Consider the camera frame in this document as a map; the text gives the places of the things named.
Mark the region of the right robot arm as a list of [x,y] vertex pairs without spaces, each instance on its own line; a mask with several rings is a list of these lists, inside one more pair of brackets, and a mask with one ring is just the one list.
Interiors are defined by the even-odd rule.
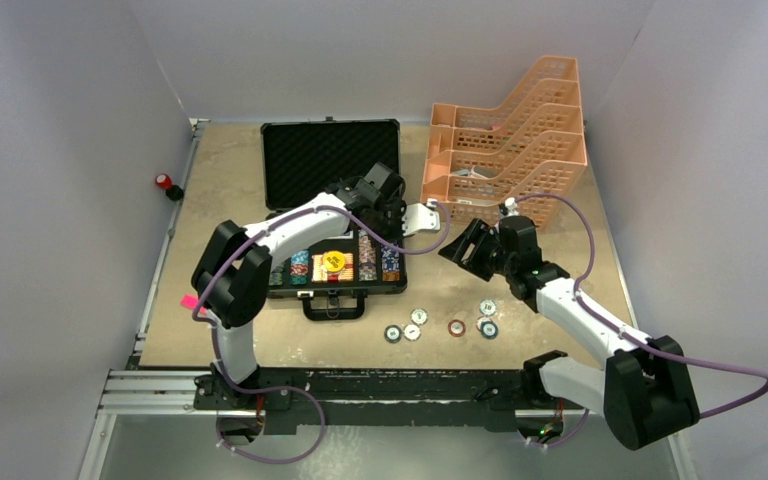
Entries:
[[561,351],[526,361],[524,399],[544,407],[569,400],[602,416],[629,450],[697,424],[701,419],[683,350],[671,337],[652,338],[601,307],[562,267],[545,260],[532,220],[504,218],[494,227],[475,219],[441,257],[488,281],[502,276],[512,295],[582,345],[599,365],[588,367]]

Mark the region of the red poker chip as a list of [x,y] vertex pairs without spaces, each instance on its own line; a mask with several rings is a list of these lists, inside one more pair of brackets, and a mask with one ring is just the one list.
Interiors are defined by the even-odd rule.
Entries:
[[448,333],[452,337],[462,337],[466,333],[465,323],[459,319],[452,319],[447,325]]

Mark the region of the white poker chip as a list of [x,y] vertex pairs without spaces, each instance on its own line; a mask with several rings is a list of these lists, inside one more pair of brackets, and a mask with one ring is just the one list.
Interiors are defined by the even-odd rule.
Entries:
[[497,314],[498,307],[494,301],[485,299],[479,303],[479,311],[484,317],[492,317]]
[[406,325],[403,329],[403,336],[408,341],[416,341],[421,337],[421,328],[418,325]]
[[428,321],[428,313],[425,309],[416,308],[411,312],[411,322],[417,326],[422,326]]

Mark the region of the red gold card deck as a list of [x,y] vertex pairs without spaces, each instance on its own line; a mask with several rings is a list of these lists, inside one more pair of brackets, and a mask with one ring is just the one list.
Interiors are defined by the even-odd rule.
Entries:
[[348,283],[355,280],[354,255],[331,250],[312,256],[313,283]]

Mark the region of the yellow round button chip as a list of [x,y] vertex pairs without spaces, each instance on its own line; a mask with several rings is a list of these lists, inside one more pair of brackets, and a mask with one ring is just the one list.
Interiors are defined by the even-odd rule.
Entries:
[[338,250],[327,251],[322,254],[322,267],[326,272],[339,273],[347,265],[346,256]]

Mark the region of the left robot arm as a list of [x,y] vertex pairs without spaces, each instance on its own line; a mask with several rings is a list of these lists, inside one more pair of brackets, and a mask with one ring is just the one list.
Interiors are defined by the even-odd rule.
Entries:
[[366,296],[403,287],[395,247],[403,237],[404,188],[396,171],[377,163],[267,220],[216,227],[191,278],[193,318],[212,330],[219,395],[232,408],[257,399],[253,322],[269,297],[352,295],[354,308],[306,314],[343,320],[362,314]]

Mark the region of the dark green poker chip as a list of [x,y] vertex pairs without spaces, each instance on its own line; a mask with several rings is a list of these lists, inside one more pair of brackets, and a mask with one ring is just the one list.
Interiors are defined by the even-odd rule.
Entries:
[[403,336],[402,329],[397,325],[388,325],[384,331],[384,338],[388,343],[398,343]]

